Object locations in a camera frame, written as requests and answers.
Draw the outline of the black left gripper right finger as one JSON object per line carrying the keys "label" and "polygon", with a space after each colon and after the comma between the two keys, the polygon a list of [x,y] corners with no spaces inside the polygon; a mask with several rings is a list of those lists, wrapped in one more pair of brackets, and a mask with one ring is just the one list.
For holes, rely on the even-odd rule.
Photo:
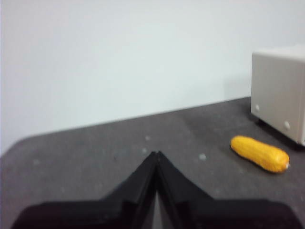
{"label": "black left gripper right finger", "polygon": [[267,199],[214,199],[157,153],[158,192],[177,229],[301,229],[284,203]]}

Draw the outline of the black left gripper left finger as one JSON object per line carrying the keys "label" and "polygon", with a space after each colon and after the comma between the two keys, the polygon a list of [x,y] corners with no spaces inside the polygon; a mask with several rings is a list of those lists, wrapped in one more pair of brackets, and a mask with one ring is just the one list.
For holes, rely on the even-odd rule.
{"label": "black left gripper left finger", "polygon": [[14,229],[140,229],[155,202],[157,154],[150,153],[122,183],[97,200],[44,202],[26,207]]}

